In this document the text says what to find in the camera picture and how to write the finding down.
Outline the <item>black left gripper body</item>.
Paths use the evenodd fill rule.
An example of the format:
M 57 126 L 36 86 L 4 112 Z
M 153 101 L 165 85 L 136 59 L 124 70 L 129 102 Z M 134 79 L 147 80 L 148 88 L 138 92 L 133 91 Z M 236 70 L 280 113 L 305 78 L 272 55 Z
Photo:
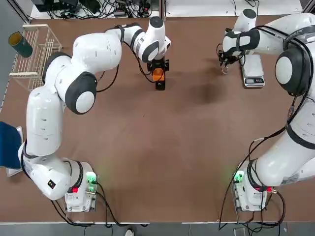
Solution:
M 169 60 L 168 59 L 154 59 L 147 64 L 148 72 L 153 72 L 155 69 L 160 68 L 163 71 L 169 71 Z

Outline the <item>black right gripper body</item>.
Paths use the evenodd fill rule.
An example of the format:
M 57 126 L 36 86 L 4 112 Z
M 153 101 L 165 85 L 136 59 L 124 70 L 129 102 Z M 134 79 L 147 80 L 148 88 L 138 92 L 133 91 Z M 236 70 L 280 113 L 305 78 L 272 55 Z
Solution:
M 235 63 L 242 56 L 242 52 L 238 52 L 236 56 L 228 55 L 224 51 L 218 51 L 218 58 L 220 63 Z

